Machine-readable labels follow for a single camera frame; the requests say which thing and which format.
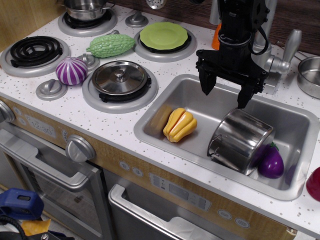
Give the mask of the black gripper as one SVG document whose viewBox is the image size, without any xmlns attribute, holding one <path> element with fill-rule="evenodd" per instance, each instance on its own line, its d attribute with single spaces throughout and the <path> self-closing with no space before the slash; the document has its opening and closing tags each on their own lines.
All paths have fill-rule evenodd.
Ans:
<svg viewBox="0 0 320 240">
<path fill-rule="evenodd" d="M 215 87 L 217 77 L 241 86 L 238 109 L 244 109 L 253 95 L 263 91 L 268 73 L 253 61 L 248 46 L 222 44 L 219 50 L 200 49 L 196 55 L 200 85 L 206 96 Z"/>
</svg>

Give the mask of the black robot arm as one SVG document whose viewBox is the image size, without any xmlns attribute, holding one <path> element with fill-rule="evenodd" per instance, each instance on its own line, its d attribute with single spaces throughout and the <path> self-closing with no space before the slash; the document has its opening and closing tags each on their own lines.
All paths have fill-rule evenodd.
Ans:
<svg viewBox="0 0 320 240">
<path fill-rule="evenodd" d="M 256 32 L 266 36 L 262 24 L 268 13 L 263 0 L 219 0 L 217 2 L 221 28 L 219 50 L 197 50 L 196 68 L 202 91 L 208 95 L 217 77 L 241 86 L 238 108 L 243 109 L 254 94 L 263 91 L 268 73 L 252 59 Z"/>
</svg>

